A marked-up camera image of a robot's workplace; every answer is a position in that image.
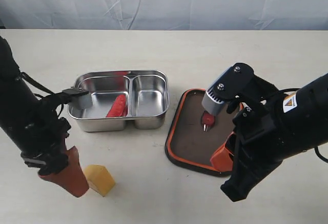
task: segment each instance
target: white table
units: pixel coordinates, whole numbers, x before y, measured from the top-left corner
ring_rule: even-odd
[[[74,198],[27,168],[0,132],[1,223],[265,223],[328,221],[328,165],[314,151],[286,160],[232,203],[226,180],[173,165],[166,136],[182,93],[207,88],[237,61],[278,88],[302,87],[328,70],[328,32],[0,30],[20,68],[53,91],[89,71],[158,69],[169,78],[171,106],[158,130],[85,133],[71,119],[69,147],[82,167],[107,167],[117,185],[101,197]],[[321,152],[328,155],[328,146]]]

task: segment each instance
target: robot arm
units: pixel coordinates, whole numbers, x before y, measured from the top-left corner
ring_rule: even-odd
[[[49,95],[33,94],[25,81]],[[67,150],[71,128],[56,108],[72,103],[84,109],[92,104],[89,92],[70,88],[53,93],[19,70],[8,42],[0,37],[0,127],[21,150],[28,167],[39,168],[41,179],[53,182],[76,197],[89,188],[80,168],[78,151]]]
[[[246,199],[288,157],[314,148],[327,162],[318,150],[328,141],[327,90],[328,74],[301,89],[278,90],[244,63],[228,68],[207,89],[202,105],[212,115],[246,104],[234,117],[235,129],[225,143],[233,166],[221,189],[230,200]]]

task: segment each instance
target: red chili pepper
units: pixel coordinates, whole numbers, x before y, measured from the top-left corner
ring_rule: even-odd
[[[112,108],[107,113],[106,117],[121,117],[126,116],[126,110],[127,110],[127,98],[124,94],[119,95],[115,102],[113,103]]]

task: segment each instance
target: orange tray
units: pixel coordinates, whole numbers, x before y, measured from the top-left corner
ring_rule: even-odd
[[[231,171],[215,170],[210,162],[213,153],[222,146],[234,129],[232,114],[222,111],[214,126],[205,132],[201,124],[204,89],[186,91],[179,102],[165,144],[165,153],[175,165],[213,176],[228,176]]]

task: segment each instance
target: screw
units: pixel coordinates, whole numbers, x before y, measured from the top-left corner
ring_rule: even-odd
[[[222,83],[218,84],[218,85],[217,85],[217,89],[218,89],[219,91],[224,90],[224,84],[222,84]]]
[[[240,72],[240,67],[239,67],[239,66],[236,66],[236,67],[234,68],[234,71],[235,71],[236,73],[239,73],[239,72]]]

